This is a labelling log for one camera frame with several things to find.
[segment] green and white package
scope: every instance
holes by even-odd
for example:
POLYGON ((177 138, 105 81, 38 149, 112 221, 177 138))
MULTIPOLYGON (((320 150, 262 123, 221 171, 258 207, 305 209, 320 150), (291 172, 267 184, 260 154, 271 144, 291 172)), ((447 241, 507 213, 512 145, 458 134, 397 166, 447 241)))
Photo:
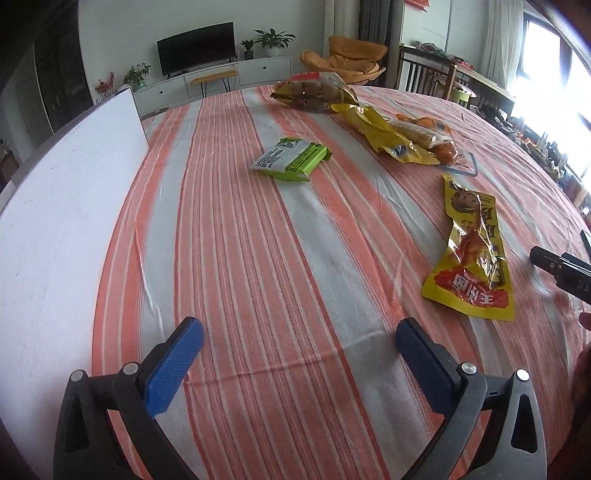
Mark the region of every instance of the green and white package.
POLYGON ((310 172, 321 160, 332 153, 322 144, 301 138, 282 138, 275 147, 265 152, 251 165, 252 170, 281 180, 310 181, 310 172))

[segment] leather chair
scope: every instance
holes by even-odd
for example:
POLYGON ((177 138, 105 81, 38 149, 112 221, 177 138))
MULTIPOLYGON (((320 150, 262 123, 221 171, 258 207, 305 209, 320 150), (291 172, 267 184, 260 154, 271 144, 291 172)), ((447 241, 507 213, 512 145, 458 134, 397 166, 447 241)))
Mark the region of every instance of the leather chair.
POLYGON ((346 37, 329 37, 330 57, 324 59, 316 52, 304 50, 301 62, 311 72, 335 72, 353 85, 365 85, 386 71, 378 62, 388 52, 388 47, 346 37))

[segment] striped tablecloth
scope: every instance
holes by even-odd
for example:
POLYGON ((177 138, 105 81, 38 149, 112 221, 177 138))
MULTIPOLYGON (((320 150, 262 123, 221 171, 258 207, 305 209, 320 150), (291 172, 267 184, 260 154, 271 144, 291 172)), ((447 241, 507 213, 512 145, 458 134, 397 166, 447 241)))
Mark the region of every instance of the striped tablecloth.
POLYGON ((549 459, 566 438, 573 363, 587 340, 577 324, 582 303, 528 254, 540 245, 585 258, 583 221, 532 160, 468 110, 356 90, 388 115, 404 108, 446 121, 474 153, 480 174, 456 179, 496 197, 515 322, 467 317, 421 297, 450 232, 438 167, 377 155, 338 116, 290 109, 268 98, 270 87, 145 121, 151 149, 100 282, 93 374, 143 358, 185 316, 199 318, 205 346, 157 419, 202 479, 400 478, 441 422, 392 347, 407 316, 487 374, 527 369, 549 459), (332 150, 310 183, 248 170, 285 136, 332 150))

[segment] television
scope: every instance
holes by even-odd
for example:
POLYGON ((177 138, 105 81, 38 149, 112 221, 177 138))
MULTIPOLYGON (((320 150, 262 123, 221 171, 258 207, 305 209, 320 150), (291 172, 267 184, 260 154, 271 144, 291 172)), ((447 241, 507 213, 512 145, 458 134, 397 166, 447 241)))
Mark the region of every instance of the television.
POLYGON ((234 22, 198 28, 158 42, 162 75, 236 57, 234 22))

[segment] gray curtain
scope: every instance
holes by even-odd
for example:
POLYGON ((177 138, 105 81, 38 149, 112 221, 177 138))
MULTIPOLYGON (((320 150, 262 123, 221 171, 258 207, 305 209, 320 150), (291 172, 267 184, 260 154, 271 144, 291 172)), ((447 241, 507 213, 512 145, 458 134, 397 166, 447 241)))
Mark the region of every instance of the gray curtain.
POLYGON ((361 0, 359 3, 359 39, 386 44, 390 24, 391 0, 361 0))

